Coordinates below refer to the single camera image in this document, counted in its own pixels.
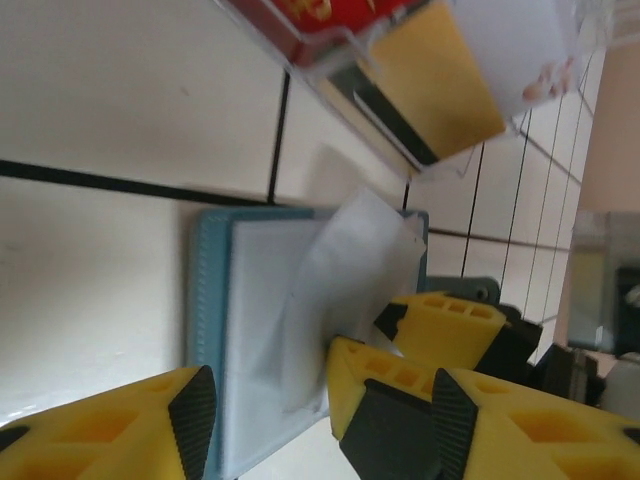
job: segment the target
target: yellow plastic part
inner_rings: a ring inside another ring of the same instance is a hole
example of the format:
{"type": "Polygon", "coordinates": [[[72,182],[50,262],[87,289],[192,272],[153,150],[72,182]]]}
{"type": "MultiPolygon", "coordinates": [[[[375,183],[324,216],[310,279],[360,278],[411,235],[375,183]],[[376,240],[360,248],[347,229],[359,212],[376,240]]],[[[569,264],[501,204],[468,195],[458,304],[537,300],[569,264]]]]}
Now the yellow plastic part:
{"type": "Polygon", "coordinates": [[[363,70],[438,158],[502,133],[504,120],[448,2],[433,2],[376,41],[363,70]]]}
{"type": "Polygon", "coordinates": [[[327,360],[329,414],[334,437],[342,440],[372,378],[431,402],[436,368],[417,365],[355,340],[337,337],[327,360]]]}
{"type": "Polygon", "coordinates": [[[396,297],[392,302],[409,307],[393,344],[421,365],[472,370],[507,323],[490,305],[442,293],[396,297]]]}
{"type": "Polygon", "coordinates": [[[0,478],[184,479],[168,406],[199,370],[181,368],[3,426],[0,433],[29,431],[0,452],[0,478]]]}
{"type": "Polygon", "coordinates": [[[640,424],[468,370],[448,370],[480,408],[464,480],[637,480],[640,424]]]}

